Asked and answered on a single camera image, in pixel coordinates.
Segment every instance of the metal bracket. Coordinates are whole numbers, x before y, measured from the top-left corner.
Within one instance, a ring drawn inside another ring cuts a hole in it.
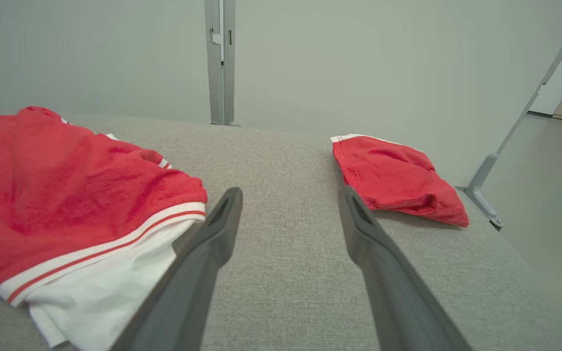
[[[222,45],[222,34],[214,34],[214,31],[212,31],[212,43],[216,44],[216,45]]]
[[[482,183],[484,183],[484,180],[487,179],[487,175],[489,174],[491,167],[493,167],[496,163],[496,160],[498,160],[498,154],[490,154],[487,156],[477,173],[474,175],[474,178],[472,178],[470,186],[465,189],[464,193],[476,204],[476,206],[478,206],[482,213],[489,218],[491,224],[500,231],[500,229],[504,227],[502,218],[500,218],[496,210],[491,207],[487,199],[482,194]]]

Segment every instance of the gray wall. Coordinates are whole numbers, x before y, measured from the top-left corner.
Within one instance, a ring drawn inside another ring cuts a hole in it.
[[[467,186],[562,46],[562,0],[240,0],[236,120],[368,134]]]
[[[0,0],[0,114],[210,122],[203,1]]]

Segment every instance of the floor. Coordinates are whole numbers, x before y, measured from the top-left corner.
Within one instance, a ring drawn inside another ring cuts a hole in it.
[[[500,231],[562,310],[562,120],[526,116],[483,186]]]

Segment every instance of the red cloth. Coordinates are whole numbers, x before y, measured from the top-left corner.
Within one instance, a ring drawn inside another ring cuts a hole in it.
[[[467,227],[465,208],[450,184],[439,178],[421,151],[374,137],[331,138],[345,184],[371,210],[419,215]]]
[[[201,180],[170,167],[156,151],[71,126],[42,107],[0,116],[0,284],[27,276],[0,295],[12,299],[58,270],[138,245],[177,216],[204,218]],[[166,217],[149,224],[158,213]],[[47,261],[54,266],[32,271]]]

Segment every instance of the gray fabric surface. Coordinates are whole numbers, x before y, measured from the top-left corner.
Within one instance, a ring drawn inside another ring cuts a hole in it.
[[[150,118],[64,117],[156,149],[200,177],[208,209],[228,187],[243,189],[236,247],[218,275],[201,349],[379,348],[363,277],[341,233],[341,175],[329,140]],[[553,301],[461,196],[468,229],[397,213],[377,217],[474,349],[562,350]],[[0,349],[40,350],[40,343],[31,320],[0,301]]]

